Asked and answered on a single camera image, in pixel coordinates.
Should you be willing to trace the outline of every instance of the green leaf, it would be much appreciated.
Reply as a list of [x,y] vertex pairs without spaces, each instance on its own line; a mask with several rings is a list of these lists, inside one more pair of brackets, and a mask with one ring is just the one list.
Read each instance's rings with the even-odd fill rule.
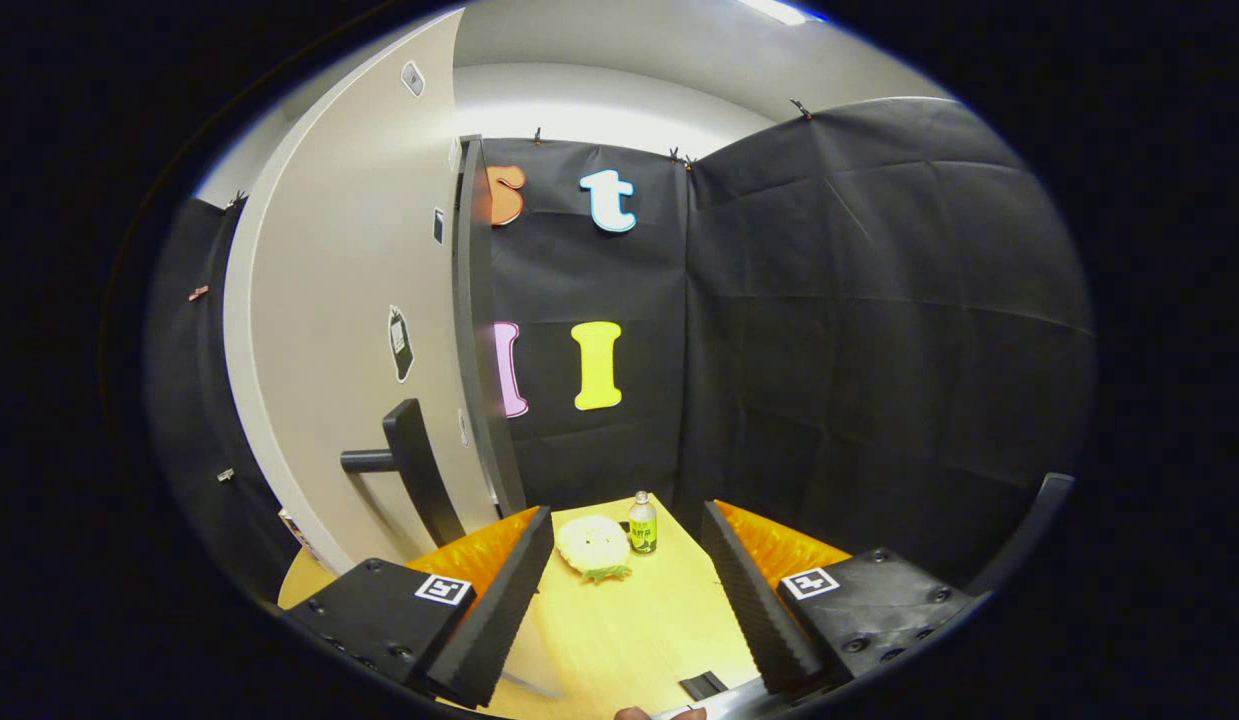
[[624,575],[632,574],[632,568],[627,565],[610,565],[606,568],[593,568],[584,574],[584,580],[592,580],[592,582],[601,582],[606,577],[623,577]]

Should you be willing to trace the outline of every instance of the pink letter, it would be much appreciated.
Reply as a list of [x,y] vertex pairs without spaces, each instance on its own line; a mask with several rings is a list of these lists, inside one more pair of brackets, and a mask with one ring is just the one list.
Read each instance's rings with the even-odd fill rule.
[[532,406],[517,392],[517,372],[513,369],[513,342],[522,335],[517,323],[496,323],[496,356],[499,357],[499,384],[504,389],[504,414],[509,418],[524,415]]

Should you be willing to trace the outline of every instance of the wooden table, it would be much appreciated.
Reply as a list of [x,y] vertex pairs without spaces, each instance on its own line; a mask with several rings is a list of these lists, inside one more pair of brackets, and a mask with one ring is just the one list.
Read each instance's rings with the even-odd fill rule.
[[[733,688],[757,678],[756,665],[716,577],[712,561],[663,503],[659,548],[633,553],[632,575],[585,582],[553,551],[504,669],[560,691],[558,700],[506,678],[482,713],[504,718],[610,720],[637,705],[655,714],[691,698],[678,680],[711,670]],[[627,520],[632,498],[553,512],[553,529],[579,516]],[[300,551],[278,605],[290,608],[335,581]]]

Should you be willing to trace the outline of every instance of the clip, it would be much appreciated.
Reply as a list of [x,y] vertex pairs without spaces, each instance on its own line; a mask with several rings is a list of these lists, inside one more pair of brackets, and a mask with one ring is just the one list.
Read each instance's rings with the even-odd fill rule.
[[800,110],[800,114],[802,115],[807,115],[807,120],[814,120],[815,119],[815,115],[812,115],[810,110],[807,110],[805,107],[802,105],[800,100],[797,100],[797,99],[793,99],[793,97],[789,97],[788,102],[792,102],[793,105],[797,105],[797,109]]

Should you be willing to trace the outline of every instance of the white door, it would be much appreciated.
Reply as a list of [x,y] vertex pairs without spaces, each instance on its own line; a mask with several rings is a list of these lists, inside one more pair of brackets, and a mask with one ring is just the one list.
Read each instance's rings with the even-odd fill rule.
[[[463,528],[497,520],[476,442],[460,429],[451,69],[462,14],[394,42],[309,109],[268,160],[232,243],[232,395],[273,492],[336,573],[436,547],[398,473],[339,465],[339,452],[385,449],[383,415],[408,397]],[[404,380],[392,307],[413,354]]]

